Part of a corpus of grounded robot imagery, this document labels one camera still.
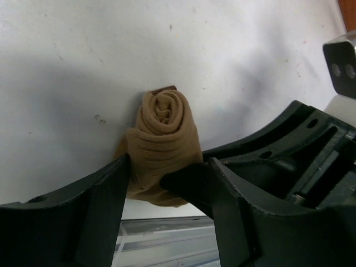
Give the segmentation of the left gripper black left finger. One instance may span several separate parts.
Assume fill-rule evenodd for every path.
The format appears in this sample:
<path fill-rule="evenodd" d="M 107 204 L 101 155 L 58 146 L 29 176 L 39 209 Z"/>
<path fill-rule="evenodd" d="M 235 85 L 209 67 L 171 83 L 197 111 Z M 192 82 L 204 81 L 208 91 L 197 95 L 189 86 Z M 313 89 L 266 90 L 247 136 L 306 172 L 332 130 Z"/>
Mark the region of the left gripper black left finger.
<path fill-rule="evenodd" d="M 129 181 L 127 155 L 28 202 L 1 206 L 2 266 L 111 266 Z"/>

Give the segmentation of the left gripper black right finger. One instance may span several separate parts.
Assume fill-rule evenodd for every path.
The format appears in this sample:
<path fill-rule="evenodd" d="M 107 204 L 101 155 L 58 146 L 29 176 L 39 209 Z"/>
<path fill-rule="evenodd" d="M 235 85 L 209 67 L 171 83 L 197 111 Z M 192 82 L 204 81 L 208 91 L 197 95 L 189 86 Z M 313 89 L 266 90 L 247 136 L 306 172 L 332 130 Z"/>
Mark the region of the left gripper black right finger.
<path fill-rule="evenodd" d="M 354 266 L 355 206 L 308 209 L 208 162 L 222 266 Z"/>

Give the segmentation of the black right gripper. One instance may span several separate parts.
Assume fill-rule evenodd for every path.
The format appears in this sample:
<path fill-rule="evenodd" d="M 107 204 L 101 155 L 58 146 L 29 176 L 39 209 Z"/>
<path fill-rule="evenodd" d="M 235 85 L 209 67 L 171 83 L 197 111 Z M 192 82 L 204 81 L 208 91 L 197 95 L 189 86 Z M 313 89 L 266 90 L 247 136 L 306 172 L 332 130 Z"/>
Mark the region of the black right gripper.
<path fill-rule="evenodd" d="M 224 165 L 264 165 L 264 190 L 304 207 L 340 202 L 337 186 L 355 180 L 355 127 L 293 101 L 259 131 L 203 152 Z"/>

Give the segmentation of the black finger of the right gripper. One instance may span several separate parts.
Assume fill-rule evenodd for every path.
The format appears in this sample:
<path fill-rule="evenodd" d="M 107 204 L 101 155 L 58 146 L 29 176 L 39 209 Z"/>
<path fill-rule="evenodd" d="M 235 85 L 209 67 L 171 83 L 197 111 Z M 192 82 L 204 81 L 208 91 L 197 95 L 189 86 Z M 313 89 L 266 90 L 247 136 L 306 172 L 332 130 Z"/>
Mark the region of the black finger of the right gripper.
<path fill-rule="evenodd" d="M 211 163 L 193 164 L 182 170 L 164 175 L 160 181 L 163 189 L 194 205 L 213 219 L 216 178 Z"/>

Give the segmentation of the tan brown ribbed sock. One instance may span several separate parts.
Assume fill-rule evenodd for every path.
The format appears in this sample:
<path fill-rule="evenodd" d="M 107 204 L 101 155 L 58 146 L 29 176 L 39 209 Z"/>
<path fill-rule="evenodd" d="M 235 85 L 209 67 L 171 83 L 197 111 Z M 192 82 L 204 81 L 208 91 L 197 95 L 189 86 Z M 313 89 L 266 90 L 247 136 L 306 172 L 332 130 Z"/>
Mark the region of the tan brown ribbed sock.
<path fill-rule="evenodd" d="M 124 154 L 131 163 L 127 198 L 162 207 L 187 203 L 160 185 L 164 175 L 203 161 L 191 108 L 175 86 L 144 94 L 135 126 L 126 130 L 114 158 Z"/>

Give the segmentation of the orange compartment tray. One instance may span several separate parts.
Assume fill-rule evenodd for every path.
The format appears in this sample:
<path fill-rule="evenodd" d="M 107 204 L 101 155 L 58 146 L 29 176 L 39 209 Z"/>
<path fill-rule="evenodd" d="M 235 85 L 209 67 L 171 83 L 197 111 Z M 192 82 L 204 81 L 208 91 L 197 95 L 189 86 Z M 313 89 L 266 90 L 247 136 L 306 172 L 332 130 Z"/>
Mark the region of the orange compartment tray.
<path fill-rule="evenodd" d="M 356 29 L 356 0 L 338 0 L 345 28 L 348 32 Z"/>

